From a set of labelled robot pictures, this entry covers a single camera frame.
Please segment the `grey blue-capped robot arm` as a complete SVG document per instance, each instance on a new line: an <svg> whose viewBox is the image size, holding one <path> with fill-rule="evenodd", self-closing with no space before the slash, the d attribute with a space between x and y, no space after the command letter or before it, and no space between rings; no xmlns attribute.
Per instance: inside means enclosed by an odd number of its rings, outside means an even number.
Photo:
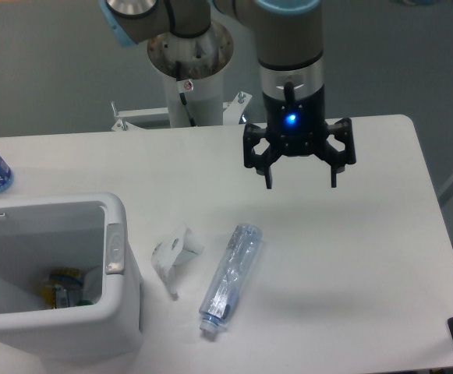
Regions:
<svg viewBox="0 0 453 374"><path fill-rule="evenodd" d="M147 44L165 77L171 124L222 120L218 75L233 42L213 10L253 32L267 125L247 124L243 160L271 182L280 157L316 156L336 177L356 161L352 122L330 124L324 113L324 44L319 1L103 1L101 11L121 45Z"/></svg>

